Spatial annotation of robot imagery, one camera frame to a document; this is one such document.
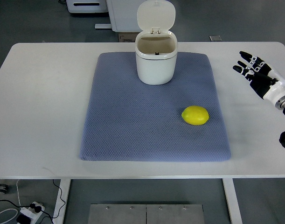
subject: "yellow lemon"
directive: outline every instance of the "yellow lemon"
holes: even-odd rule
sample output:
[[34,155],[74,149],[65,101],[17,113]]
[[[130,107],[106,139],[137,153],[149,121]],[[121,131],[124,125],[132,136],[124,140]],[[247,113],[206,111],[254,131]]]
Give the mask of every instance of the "yellow lemon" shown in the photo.
[[203,125],[208,121],[209,113],[202,106],[189,106],[181,113],[181,117],[188,124]]

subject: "robot finger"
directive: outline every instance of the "robot finger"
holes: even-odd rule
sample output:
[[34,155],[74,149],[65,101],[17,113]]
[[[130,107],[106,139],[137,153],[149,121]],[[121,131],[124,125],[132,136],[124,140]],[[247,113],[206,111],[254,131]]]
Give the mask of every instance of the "robot finger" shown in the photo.
[[253,69],[256,72],[260,72],[261,74],[268,75],[269,72],[271,71],[271,67],[261,58],[257,56],[253,56],[244,51],[240,51],[240,55],[253,67]]
[[238,61],[237,63],[238,63],[242,68],[244,68],[244,69],[253,70],[251,67],[248,67],[246,64],[244,64],[244,63],[241,62],[241,61]]
[[245,78],[248,80],[248,81],[251,81],[252,80],[252,77],[255,75],[255,72],[254,70],[250,70],[250,69],[247,69],[247,68],[243,68],[243,67],[240,67],[240,66],[237,66],[235,65],[234,67],[232,67],[235,71],[237,71],[238,73],[241,73],[243,76],[245,76]]

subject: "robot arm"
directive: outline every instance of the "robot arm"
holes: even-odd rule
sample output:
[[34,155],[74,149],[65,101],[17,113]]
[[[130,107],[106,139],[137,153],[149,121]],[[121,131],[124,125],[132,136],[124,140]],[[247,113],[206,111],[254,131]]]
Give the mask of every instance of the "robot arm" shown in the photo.
[[241,61],[233,69],[250,82],[250,86],[262,99],[267,99],[285,115],[285,80],[269,64],[257,56],[240,51],[250,67]]

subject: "open lid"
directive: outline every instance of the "open lid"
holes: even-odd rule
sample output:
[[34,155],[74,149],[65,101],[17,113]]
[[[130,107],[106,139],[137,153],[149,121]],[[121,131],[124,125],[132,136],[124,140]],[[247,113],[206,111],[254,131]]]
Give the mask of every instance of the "open lid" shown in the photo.
[[147,0],[143,2],[137,11],[137,22],[143,31],[151,31],[152,28],[169,30],[174,25],[175,8],[166,0]]

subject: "textured blue cushion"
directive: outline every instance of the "textured blue cushion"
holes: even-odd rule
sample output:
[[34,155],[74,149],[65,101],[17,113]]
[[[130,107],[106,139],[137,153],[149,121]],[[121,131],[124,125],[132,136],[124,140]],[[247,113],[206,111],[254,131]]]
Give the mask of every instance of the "textured blue cushion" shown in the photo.
[[[210,115],[201,126],[181,118],[190,105]],[[209,59],[179,52],[174,77],[147,85],[135,52],[99,56],[83,129],[80,158],[89,161],[224,161],[230,158]]]

